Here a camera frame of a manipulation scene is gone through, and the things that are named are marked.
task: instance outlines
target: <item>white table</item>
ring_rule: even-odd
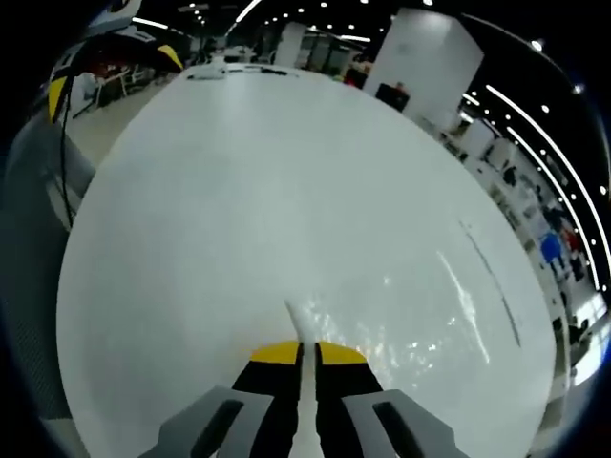
[[[86,447],[94,458],[152,447],[163,421],[231,385],[254,348],[295,338],[289,300],[309,339],[358,347],[472,458],[523,458],[555,348],[516,236],[405,117],[296,73],[183,74],[101,164],[57,308]],[[315,408],[304,381],[292,456],[322,456]]]

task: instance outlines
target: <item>cable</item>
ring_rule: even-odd
[[[61,173],[61,194],[64,200],[66,215],[68,216],[68,225],[73,228],[73,210],[68,201],[68,187],[66,186],[66,124],[68,123],[68,113],[70,111],[70,95],[73,91],[74,77],[70,75],[66,82],[66,111],[64,112],[64,122],[61,127],[61,137],[59,139],[59,168]]]

